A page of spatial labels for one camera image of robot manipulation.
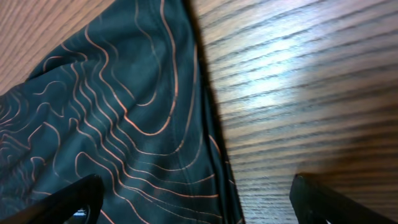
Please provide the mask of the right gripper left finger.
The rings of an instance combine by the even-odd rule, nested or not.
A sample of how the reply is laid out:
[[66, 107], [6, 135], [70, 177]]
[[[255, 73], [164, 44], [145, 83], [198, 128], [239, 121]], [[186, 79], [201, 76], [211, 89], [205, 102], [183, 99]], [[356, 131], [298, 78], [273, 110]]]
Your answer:
[[99, 175], [90, 174], [1, 220], [1, 224], [95, 224], [100, 215], [103, 198], [102, 178]]

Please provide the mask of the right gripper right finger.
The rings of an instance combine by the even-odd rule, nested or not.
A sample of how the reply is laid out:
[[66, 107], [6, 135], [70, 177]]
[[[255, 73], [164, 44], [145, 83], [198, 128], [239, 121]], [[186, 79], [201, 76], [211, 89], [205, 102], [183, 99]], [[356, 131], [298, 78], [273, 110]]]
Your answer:
[[311, 174], [295, 175], [289, 199], [299, 224], [395, 224], [321, 184]]

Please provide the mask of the black orange-patterned cycling jersey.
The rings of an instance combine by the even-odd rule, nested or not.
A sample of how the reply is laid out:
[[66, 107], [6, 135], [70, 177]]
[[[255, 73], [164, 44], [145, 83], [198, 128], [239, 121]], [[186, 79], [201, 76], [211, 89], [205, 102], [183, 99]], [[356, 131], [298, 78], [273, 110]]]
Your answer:
[[100, 223], [242, 223], [183, 1], [113, 2], [1, 96], [1, 218], [90, 175]]

